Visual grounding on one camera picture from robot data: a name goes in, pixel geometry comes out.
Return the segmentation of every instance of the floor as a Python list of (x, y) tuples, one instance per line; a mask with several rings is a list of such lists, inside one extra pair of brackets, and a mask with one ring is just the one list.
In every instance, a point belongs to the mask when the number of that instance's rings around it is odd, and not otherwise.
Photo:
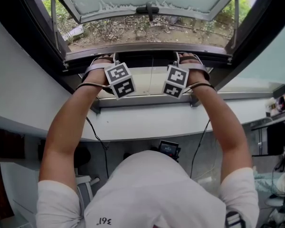
[[(249, 125), (244, 126), (244, 129), (247, 135), (251, 153), (258, 154), (259, 147), (257, 131), (251, 132)], [(179, 164), (188, 174), (190, 174), (192, 158), (200, 138), (201, 134), (163, 138), (163, 140), (179, 143), (179, 146), (181, 147)], [(159, 143), (160, 139), (110, 142), (109, 149), (107, 151), (109, 175), (113, 172), (117, 165), (122, 162), (125, 152), (133, 154), (136, 152), (149, 150), (152, 146), (158, 147)], [(107, 181), (104, 151), (98, 142), (84, 142), (81, 143), (81, 145), (88, 148), (91, 153), (91, 160), (89, 163), (79, 168), (79, 174), (89, 174), (91, 178), (100, 178), (100, 182), (92, 187), (93, 193), (96, 193), (97, 190)], [(220, 185), (221, 162), (222, 151), (219, 143), (216, 142), (213, 132), (206, 133), (194, 161), (192, 178), (203, 186), (208, 192), (216, 196), (218, 195)], [(271, 172), (277, 162), (278, 157), (276, 156), (253, 158), (253, 163), (259, 173)], [(272, 209), (268, 209), (268, 207), (264, 204), (264, 201), (268, 196), (269, 194), (259, 193), (259, 206), (261, 210), (257, 227), (260, 227), (267, 220), (268, 215), (272, 211)]]

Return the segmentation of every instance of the electronic device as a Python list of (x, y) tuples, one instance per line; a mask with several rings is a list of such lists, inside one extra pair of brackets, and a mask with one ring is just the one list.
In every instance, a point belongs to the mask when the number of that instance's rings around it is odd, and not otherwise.
[(178, 143), (161, 140), (158, 151), (170, 156), (172, 159), (177, 161), (181, 148), (179, 148)]

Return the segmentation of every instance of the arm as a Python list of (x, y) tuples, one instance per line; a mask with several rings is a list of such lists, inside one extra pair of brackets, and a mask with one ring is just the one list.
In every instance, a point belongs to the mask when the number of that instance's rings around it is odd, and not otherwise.
[[(94, 63), (108, 62), (100, 59)], [(85, 82), (106, 84), (103, 69), (90, 72)], [(101, 88), (83, 86), (65, 102), (47, 134), (39, 181), (61, 182), (76, 191), (74, 152), (80, 141), (86, 116)]]
[[(184, 53), (183, 55), (192, 56), (193, 54)], [(197, 60), (191, 59), (189, 61), (199, 63)], [(196, 82), (208, 83), (201, 71), (191, 70), (188, 84), (191, 85)], [(206, 109), (214, 135), (223, 151), (221, 182), (237, 169), (252, 167), (252, 159), (243, 127), (229, 106), (214, 89), (208, 86), (195, 88), (194, 94)]]

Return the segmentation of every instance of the person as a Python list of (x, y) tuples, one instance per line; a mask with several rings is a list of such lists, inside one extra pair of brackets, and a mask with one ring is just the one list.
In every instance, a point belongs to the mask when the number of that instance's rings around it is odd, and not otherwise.
[(285, 195), (285, 172), (254, 173), (257, 191)]
[[(194, 58), (191, 53), (182, 56)], [(94, 63), (108, 62), (106, 57)], [(199, 62), (188, 59), (182, 63)], [(104, 70), (92, 70), (85, 82), (107, 84)], [(202, 71), (190, 70), (188, 85), (196, 82), (209, 84)], [(258, 197), (244, 130), (228, 105), (207, 85), (193, 91), (209, 116), (223, 152), (219, 198), (194, 182), (172, 158), (144, 151), (119, 164), (81, 217), (73, 155), (89, 108), (100, 90), (97, 86), (80, 87), (51, 124), (38, 183), (38, 228), (256, 226)]]

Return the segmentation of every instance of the window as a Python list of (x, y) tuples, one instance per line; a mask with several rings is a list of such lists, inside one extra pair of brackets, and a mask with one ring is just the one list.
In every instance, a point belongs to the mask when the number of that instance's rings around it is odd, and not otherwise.
[[(95, 57), (119, 54), (133, 74), (137, 92), (118, 103), (112, 95), (101, 92), (100, 107), (135, 105), (131, 99), (139, 99), (138, 105), (194, 105), (190, 92), (180, 100), (162, 95), (174, 51), (197, 54), (211, 70), (210, 82), (221, 92), (272, 92), (283, 84), (247, 81), (241, 74), (232, 79), (285, 25), (285, 0), (10, 1), (9, 16), (0, 6), (0, 21), (70, 92), (80, 83), (78, 74)], [(283, 11), (279, 19), (274, 11)]]

